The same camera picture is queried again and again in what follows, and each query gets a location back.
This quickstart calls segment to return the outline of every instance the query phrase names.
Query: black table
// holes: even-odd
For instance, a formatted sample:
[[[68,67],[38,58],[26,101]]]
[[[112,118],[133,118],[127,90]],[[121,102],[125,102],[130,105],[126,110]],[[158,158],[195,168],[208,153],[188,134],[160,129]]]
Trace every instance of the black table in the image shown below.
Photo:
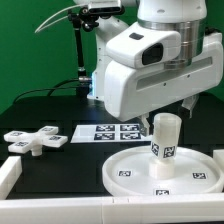
[[[181,102],[151,113],[177,114]],[[193,118],[183,121],[179,146],[212,155],[224,148],[224,102],[210,94],[201,94]],[[8,199],[92,197],[109,195],[102,183],[102,165],[111,155],[149,142],[79,143],[70,140],[78,124],[120,123],[109,115],[102,103],[76,96],[29,97],[17,101],[0,115],[0,163],[8,156],[3,135],[20,130],[36,132],[46,125],[58,126],[69,141],[59,149],[43,147],[40,157],[31,152],[22,155],[23,173]]]

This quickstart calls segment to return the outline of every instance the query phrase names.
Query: black cable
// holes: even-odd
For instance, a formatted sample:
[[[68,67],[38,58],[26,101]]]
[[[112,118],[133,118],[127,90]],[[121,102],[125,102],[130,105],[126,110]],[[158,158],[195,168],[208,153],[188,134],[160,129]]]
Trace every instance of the black cable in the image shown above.
[[[34,90],[30,90],[27,92],[24,92],[22,94],[20,94],[19,96],[17,96],[14,100],[13,100],[13,104],[15,104],[17,102],[17,100],[21,97],[24,96],[26,94],[30,94],[30,93],[34,93],[34,92],[42,92],[42,91],[51,91],[51,90],[65,90],[65,89],[75,89],[77,88],[76,86],[72,86],[72,87],[62,87],[62,88],[46,88],[46,89],[34,89]]]
[[[62,85],[65,85],[65,84],[67,84],[67,83],[71,83],[71,82],[78,82],[78,81],[79,81],[79,79],[68,79],[68,80],[59,82],[57,85],[55,85],[55,86],[53,87],[54,89],[52,89],[52,90],[49,91],[49,93],[47,94],[47,96],[51,96],[51,94],[52,94],[58,87],[60,87],[60,86],[62,86]]]

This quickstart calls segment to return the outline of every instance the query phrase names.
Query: white plastic part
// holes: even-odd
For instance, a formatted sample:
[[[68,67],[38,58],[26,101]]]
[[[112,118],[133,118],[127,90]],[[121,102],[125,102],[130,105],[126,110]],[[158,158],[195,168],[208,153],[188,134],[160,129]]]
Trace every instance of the white plastic part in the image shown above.
[[[223,194],[0,201],[1,224],[150,224],[224,220]]]
[[[205,154],[178,147],[174,175],[167,179],[164,174],[165,180],[158,173],[165,170],[161,166],[157,169],[159,178],[156,174],[150,175],[152,158],[149,146],[127,149],[111,156],[103,165],[103,183],[107,191],[118,197],[222,192],[223,172],[213,158]]]
[[[222,34],[204,38],[203,52],[177,71],[154,64],[133,69],[112,61],[105,75],[105,107],[126,121],[217,86],[223,76]]]
[[[20,156],[11,156],[0,168],[0,200],[5,200],[22,173]]]
[[[139,35],[139,39],[132,38],[133,34]],[[131,68],[143,68],[146,66],[142,61],[143,53],[155,44],[163,46],[159,63],[172,60],[180,54],[180,33],[149,30],[134,23],[107,43],[107,52],[118,63]]]
[[[205,0],[141,0],[138,10],[140,20],[156,23],[189,22],[206,15]]]
[[[99,27],[95,29],[97,44],[97,66],[92,73],[92,92],[89,99],[104,100],[104,77],[108,64],[112,59],[106,52],[106,44],[109,40],[128,28],[121,20],[111,17],[110,19],[99,19]]]
[[[42,145],[59,148],[68,141],[68,137],[56,135],[58,127],[45,126],[36,133],[12,131],[4,135],[7,142],[15,142],[8,147],[9,152],[32,152],[33,156],[42,155]]]
[[[155,116],[151,150],[159,160],[175,157],[180,127],[181,119],[174,114],[160,113]]]

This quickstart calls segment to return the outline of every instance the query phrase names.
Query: white cylinder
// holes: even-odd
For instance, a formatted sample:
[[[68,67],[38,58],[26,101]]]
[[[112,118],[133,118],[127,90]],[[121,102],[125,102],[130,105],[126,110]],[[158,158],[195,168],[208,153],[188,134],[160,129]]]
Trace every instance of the white cylinder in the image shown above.
[[[174,159],[159,160],[151,157],[149,161],[149,175],[157,180],[167,180],[174,177]]]
[[[182,23],[204,19],[205,0],[141,0],[138,19],[156,23]]]
[[[158,159],[175,157],[180,126],[181,119],[174,114],[161,113],[155,116],[151,150]]]

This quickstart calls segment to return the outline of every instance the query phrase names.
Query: green wall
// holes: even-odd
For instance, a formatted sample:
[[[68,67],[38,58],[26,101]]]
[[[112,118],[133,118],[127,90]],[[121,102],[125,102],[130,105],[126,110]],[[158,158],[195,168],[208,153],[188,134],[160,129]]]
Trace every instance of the green wall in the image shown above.
[[[208,25],[224,31],[224,1],[208,0],[207,4]],[[71,5],[72,0],[1,0],[0,113],[22,92],[49,88],[77,76],[74,34],[67,20],[34,34],[46,18]],[[121,18],[131,24],[136,20],[136,9],[128,9]],[[96,62],[94,33],[82,34],[86,68],[92,71]],[[224,100],[224,82],[212,92]]]

